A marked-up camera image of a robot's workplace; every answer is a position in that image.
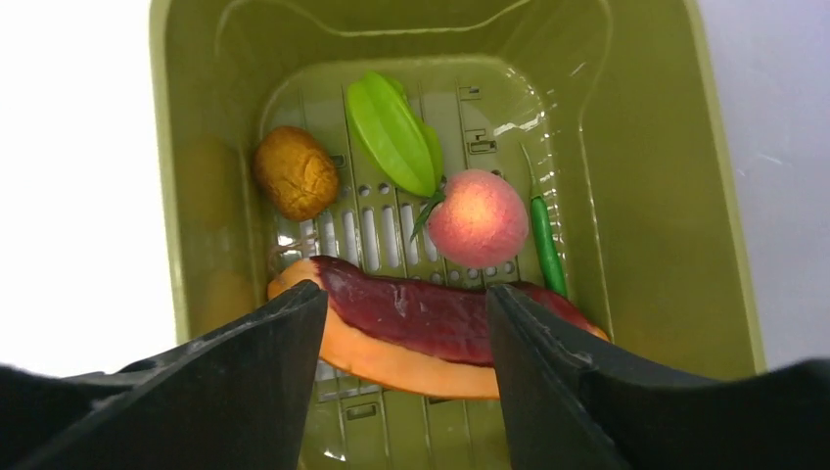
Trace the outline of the green toy chili pepper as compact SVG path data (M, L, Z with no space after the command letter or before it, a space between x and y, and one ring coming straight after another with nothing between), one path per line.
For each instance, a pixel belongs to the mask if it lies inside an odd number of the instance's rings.
M547 205L543 198L539 180L535 176L530 154L524 143L519 143L530 176L530 222L535 243L538 264L545 286L562 297L568 296L567 281L559 251L556 247Z

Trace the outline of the brown toy potato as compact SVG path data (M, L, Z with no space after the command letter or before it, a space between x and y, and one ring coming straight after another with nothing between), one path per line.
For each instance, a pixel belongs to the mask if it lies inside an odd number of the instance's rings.
M278 126L259 143L254 179L286 219L313 219L339 195L340 178L332 158L306 130Z

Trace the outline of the green toy starfruit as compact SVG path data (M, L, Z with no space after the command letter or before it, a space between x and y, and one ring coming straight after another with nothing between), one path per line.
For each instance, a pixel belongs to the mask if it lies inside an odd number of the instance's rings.
M346 88L346 120L371 163L399 188L423 198L443 177L436 131L409 105L397 80L369 70Z

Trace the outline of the pink toy peach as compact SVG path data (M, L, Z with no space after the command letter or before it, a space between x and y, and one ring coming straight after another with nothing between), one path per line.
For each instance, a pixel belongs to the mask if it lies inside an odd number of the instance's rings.
M518 255L530 222L524 200L507 181L482 169L449 177L427 232L440 255L467 268L489 268Z

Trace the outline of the olive green plastic tub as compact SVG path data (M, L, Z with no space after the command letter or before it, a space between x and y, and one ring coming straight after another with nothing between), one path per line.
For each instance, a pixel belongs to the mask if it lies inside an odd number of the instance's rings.
M260 305L316 253L389 276L540 282L533 243L475 270L412 225L349 134L347 86L395 78L444 171L523 196L525 144L568 296L621 347L719 379L763 369L761 334L699 6L694 1L155 1L150 41L176 330ZM254 179L278 126L332 158L337 200L302 222Z

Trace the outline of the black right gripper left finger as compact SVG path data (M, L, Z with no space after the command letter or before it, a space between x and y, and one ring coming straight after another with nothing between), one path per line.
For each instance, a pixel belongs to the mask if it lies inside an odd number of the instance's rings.
M5 469L294 469L327 294L303 281L118 372L1 369Z

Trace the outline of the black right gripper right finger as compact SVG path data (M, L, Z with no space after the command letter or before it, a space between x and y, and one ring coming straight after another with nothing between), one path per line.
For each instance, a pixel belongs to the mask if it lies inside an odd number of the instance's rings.
M518 289L486 292L515 469L825 469L829 362L717 381L628 352Z

